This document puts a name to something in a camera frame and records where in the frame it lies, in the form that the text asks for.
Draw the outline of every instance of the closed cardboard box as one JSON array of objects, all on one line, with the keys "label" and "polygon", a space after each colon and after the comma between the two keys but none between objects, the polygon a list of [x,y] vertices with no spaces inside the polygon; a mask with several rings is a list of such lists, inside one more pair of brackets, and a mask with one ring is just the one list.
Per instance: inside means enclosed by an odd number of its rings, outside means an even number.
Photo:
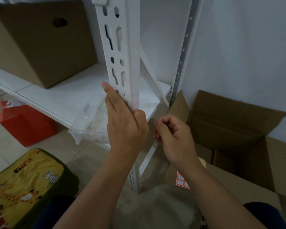
[{"label": "closed cardboard box", "polygon": [[[274,205],[276,193],[286,197],[286,143],[267,137],[286,112],[199,90],[192,110],[181,91],[170,113],[187,122],[195,143],[217,150],[213,164],[237,175],[206,164],[206,168],[241,202],[241,198],[255,201],[265,193],[269,200],[264,202]],[[175,185],[176,176],[176,168],[170,165],[165,180]],[[242,183],[243,187],[236,188],[235,183]]]},{"label": "closed cardboard box", "polygon": [[0,69],[49,88],[96,61],[81,0],[0,4]]}]

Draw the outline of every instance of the person's right hand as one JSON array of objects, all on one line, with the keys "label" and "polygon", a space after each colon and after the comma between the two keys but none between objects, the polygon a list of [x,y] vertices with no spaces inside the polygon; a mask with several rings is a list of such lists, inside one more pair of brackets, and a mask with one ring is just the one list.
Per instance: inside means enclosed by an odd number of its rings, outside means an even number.
[{"label": "person's right hand", "polygon": [[190,128],[174,115],[161,117],[154,122],[154,139],[163,142],[167,159],[179,172],[187,167],[201,165],[194,147]]}]

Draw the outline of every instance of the red bag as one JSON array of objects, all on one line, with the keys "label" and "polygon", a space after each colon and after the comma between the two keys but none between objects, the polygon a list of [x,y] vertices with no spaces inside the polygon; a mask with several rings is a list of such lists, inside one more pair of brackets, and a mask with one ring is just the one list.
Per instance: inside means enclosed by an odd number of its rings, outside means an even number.
[{"label": "red bag", "polygon": [[57,134],[53,119],[19,100],[0,102],[0,124],[24,147]]}]

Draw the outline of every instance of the clear plastic container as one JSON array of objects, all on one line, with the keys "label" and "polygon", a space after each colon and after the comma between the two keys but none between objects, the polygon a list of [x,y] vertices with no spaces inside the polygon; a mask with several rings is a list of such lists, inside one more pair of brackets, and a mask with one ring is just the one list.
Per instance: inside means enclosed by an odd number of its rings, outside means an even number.
[{"label": "clear plastic container", "polygon": [[109,144],[105,97],[105,93],[92,96],[71,125],[69,133],[76,144],[81,140]]}]

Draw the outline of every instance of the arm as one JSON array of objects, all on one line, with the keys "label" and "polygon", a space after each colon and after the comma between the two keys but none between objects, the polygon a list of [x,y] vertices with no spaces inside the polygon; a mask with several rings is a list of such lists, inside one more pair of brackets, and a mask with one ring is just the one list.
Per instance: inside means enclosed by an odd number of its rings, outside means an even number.
[{"label": "arm", "polygon": [[109,228],[122,187],[145,144],[148,133],[145,113],[135,110],[132,114],[109,84],[101,84],[107,93],[105,103],[111,150],[54,229]]},{"label": "arm", "polygon": [[155,121],[154,138],[187,181],[210,228],[265,229],[199,161],[190,128],[175,116]]}]

